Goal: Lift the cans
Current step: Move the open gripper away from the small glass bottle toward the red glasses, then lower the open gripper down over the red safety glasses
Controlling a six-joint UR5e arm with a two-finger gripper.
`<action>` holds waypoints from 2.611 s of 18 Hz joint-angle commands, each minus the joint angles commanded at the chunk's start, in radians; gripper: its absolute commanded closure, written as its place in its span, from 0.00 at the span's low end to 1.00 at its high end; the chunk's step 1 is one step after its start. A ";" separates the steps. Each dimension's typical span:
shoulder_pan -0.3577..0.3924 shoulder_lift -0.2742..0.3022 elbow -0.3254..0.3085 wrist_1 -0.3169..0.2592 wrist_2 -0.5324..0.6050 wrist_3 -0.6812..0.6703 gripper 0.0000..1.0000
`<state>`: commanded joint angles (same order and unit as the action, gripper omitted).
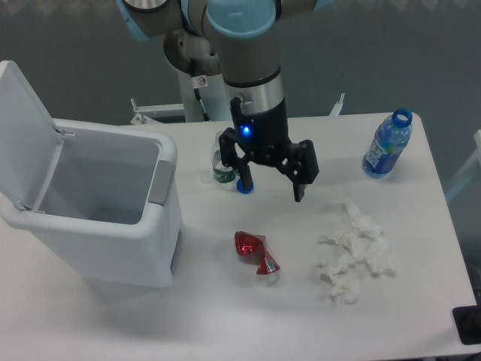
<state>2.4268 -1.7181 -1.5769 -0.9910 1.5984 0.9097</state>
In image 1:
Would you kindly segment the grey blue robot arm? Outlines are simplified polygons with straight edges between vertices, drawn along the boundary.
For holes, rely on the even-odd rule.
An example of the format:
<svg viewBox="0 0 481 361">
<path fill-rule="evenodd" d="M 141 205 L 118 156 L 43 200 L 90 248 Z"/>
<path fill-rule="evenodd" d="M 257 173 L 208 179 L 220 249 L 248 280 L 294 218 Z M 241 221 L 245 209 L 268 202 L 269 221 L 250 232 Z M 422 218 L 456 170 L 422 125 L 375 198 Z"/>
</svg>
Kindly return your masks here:
<svg viewBox="0 0 481 361">
<path fill-rule="evenodd" d="M 276 168 L 293 184 L 295 201 L 319 173 L 313 142 L 289 139 L 275 25 L 319 9 L 324 1 L 119 1 L 131 31 L 153 38 L 183 30 L 204 38 L 225 84 L 233 127 L 219 137 L 222 164 L 245 189 L 249 163 Z"/>
</svg>

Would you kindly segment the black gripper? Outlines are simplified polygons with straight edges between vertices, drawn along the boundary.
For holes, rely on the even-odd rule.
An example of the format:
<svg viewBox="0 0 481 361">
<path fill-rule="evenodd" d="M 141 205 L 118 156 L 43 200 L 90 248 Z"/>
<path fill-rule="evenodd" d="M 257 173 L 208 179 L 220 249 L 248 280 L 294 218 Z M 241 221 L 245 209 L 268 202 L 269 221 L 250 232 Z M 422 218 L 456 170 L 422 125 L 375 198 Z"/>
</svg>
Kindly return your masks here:
<svg viewBox="0 0 481 361">
<path fill-rule="evenodd" d="M 257 114 L 245 114 L 241 105 L 238 96 L 230 101 L 234 126 L 219 137 L 223 165 L 232 167 L 246 188 L 253 183 L 249 162 L 277 168 L 290 179 L 294 199 L 300 202 L 319 174 L 313 142 L 292 143 L 285 102 Z"/>
</svg>

